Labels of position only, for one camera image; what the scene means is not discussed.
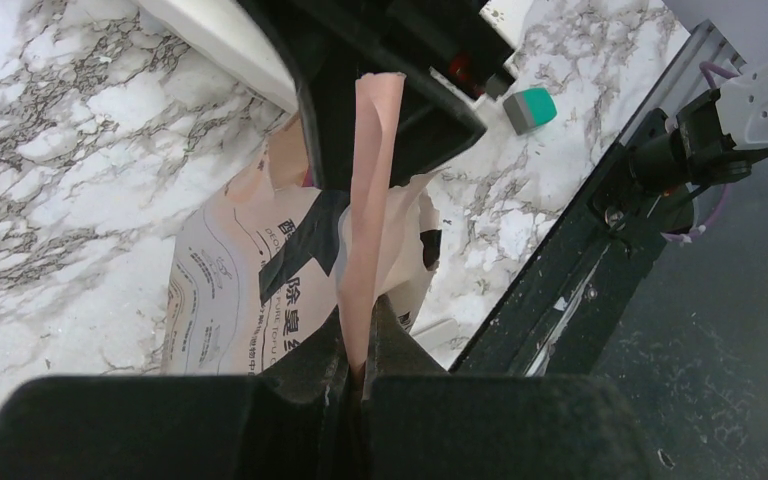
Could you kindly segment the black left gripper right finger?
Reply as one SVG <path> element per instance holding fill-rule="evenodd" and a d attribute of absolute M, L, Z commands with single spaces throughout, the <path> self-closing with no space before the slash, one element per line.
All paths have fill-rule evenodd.
<path fill-rule="evenodd" d="M 402 327 L 372 310 L 362 396 L 371 479 L 649 479 L 625 399 L 589 376 L 445 371 Z"/>

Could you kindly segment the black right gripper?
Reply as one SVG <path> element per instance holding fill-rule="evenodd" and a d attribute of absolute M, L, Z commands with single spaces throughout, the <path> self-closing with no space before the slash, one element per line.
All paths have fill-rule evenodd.
<path fill-rule="evenodd" d="M 289 72 L 310 178 L 346 191 L 363 156 L 385 158 L 403 186 L 486 133 L 467 102 L 515 83 L 510 43 L 481 15 L 485 1 L 242 1 Z"/>

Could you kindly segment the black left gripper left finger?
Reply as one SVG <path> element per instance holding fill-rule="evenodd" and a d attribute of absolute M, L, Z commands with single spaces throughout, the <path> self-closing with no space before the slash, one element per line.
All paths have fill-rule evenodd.
<path fill-rule="evenodd" d="M 0 409 L 0 479 L 347 479 L 330 316 L 259 375 L 49 376 Z"/>

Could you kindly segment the grey bag sealing clip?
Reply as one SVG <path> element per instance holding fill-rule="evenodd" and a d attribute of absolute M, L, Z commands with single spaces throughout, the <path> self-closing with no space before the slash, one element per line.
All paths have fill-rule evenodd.
<path fill-rule="evenodd" d="M 448 355 L 458 349 L 460 326 L 452 318 L 441 319 L 414 331 L 412 338 L 432 356 Z"/>

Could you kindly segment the orange cat litter bag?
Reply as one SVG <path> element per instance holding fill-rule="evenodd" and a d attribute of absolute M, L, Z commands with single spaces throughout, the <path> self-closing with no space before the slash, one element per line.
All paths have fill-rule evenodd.
<path fill-rule="evenodd" d="M 336 315 L 359 373 L 380 297 L 410 330 L 439 265 L 439 213 L 429 175 L 390 187 L 384 166 L 365 155 L 348 190 L 304 188 L 301 119 L 275 131 L 176 238 L 162 372 L 257 375 Z"/>

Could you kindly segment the magenta plastic litter scoop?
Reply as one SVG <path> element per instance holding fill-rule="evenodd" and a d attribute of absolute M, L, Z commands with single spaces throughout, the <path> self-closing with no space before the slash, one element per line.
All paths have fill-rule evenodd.
<path fill-rule="evenodd" d="M 308 187 L 313 187 L 314 186 L 313 172 L 312 172 L 311 169 L 308 169 L 305 172 L 305 176 L 303 178 L 301 186 L 304 187 L 304 188 L 308 188 Z"/>

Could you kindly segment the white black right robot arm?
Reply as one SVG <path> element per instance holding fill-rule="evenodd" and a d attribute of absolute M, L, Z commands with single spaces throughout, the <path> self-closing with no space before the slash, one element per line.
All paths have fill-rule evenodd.
<path fill-rule="evenodd" d="M 402 185 L 472 147 L 486 131 L 468 107 L 514 78 L 512 46 L 477 1 L 245 1 L 243 10 L 294 81 L 317 187 L 345 190 L 354 173 L 355 83 L 402 73 L 406 105 L 388 180 Z M 626 162 L 640 188 L 732 183 L 768 157 L 768 65 L 704 93 L 670 133 L 646 131 Z"/>

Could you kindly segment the white plastic litter box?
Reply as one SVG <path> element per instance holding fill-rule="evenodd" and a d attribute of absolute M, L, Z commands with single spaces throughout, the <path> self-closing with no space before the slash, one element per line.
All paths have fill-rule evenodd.
<path fill-rule="evenodd" d="M 241 9 L 242 1 L 143 1 L 140 8 L 220 67 L 277 105 L 298 112 L 289 72 L 264 34 Z M 485 1 L 481 15 L 513 47 L 529 10 L 526 1 Z M 517 79 L 512 55 L 506 67 Z M 435 78 L 467 104 L 474 102 L 435 70 Z"/>

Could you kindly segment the small green box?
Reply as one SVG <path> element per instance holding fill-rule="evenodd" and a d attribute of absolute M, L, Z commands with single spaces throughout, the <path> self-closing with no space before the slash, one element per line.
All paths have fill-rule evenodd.
<path fill-rule="evenodd" d="M 509 95 L 503 101 L 506 116 L 517 135 L 524 135 L 549 123 L 557 108 L 547 89 L 529 88 Z"/>

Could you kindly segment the black metal base rail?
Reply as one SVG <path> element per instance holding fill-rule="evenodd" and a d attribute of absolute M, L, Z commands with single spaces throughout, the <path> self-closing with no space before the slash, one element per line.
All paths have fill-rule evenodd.
<path fill-rule="evenodd" d="M 450 367 L 455 374 L 588 374 L 638 285 L 663 252 L 663 233 L 695 224 L 681 186 L 635 190 L 623 159 L 665 133 L 661 109 L 639 114 L 609 147 L 559 220 Z"/>

